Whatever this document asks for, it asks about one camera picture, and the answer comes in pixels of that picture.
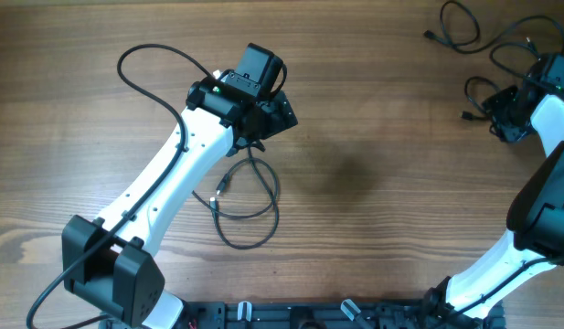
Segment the black usb cable white plug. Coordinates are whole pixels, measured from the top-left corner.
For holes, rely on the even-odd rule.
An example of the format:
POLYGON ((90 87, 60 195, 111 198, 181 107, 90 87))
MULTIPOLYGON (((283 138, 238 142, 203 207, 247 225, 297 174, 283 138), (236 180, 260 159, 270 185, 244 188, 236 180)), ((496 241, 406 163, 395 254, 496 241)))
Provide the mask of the black usb cable white plug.
POLYGON ((482 92, 477 91, 476 84, 489 86, 494 90, 493 95, 501 91, 499 86, 488 78, 481 76, 472 76, 468 78, 463 86, 464 96, 475 107, 475 109, 479 111, 479 113, 474 114, 470 111, 463 111, 460 117, 467 121, 489 122, 492 118, 491 111, 485 108, 484 103, 486 101, 486 97, 482 92))

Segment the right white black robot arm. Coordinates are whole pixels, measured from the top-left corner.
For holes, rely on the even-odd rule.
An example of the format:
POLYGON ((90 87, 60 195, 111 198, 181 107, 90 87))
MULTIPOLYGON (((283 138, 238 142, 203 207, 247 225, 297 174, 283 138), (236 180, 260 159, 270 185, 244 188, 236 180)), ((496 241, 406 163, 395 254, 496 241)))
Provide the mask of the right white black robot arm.
POLYGON ((484 108, 506 142, 536 133, 546 159, 512 202, 503 236, 470 268, 428 290, 421 328, 497 328, 495 307, 545 271, 564 266, 564 55, 543 54, 522 87, 484 108))

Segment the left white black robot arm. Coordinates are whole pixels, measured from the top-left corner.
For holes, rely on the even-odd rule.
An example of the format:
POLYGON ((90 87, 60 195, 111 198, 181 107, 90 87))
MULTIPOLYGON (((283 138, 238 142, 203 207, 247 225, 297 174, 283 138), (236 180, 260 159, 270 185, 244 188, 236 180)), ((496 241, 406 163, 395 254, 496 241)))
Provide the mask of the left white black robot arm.
POLYGON ((193 83, 176 127, 132 184, 88 220, 72 217, 62 231, 59 283, 99 310, 102 324, 177 328, 184 302, 165 289, 155 262, 180 208, 223 157, 261 148, 292 128, 293 110, 282 92, 283 61, 249 44, 235 69, 206 72, 193 83))

